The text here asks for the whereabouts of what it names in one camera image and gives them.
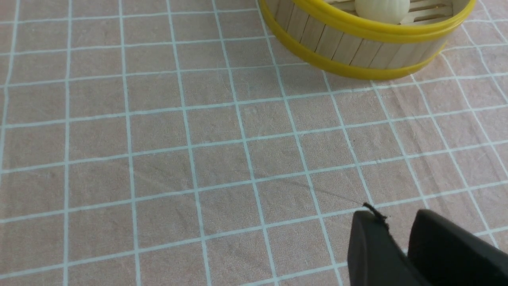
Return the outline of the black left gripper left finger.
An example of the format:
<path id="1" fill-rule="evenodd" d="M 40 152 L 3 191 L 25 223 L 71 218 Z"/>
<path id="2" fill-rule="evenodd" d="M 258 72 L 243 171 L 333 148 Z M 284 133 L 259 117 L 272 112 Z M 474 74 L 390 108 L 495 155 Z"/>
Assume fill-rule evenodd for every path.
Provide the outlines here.
<path id="1" fill-rule="evenodd" d="M 369 203 L 355 211 L 348 244 L 351 286 L 429 286 L 390 234 L 387 216 Z"/>

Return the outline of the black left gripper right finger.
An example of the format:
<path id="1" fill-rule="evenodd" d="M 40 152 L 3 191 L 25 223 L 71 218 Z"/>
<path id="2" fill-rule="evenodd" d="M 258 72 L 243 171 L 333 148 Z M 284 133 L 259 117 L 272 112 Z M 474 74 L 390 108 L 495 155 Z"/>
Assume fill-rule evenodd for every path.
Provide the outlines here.
<path id="1" fill-rule="evenodd" d="M 445 217 L 417 212 L 408 259 L 432 286 L 506 286 L 508 256 Z"/>

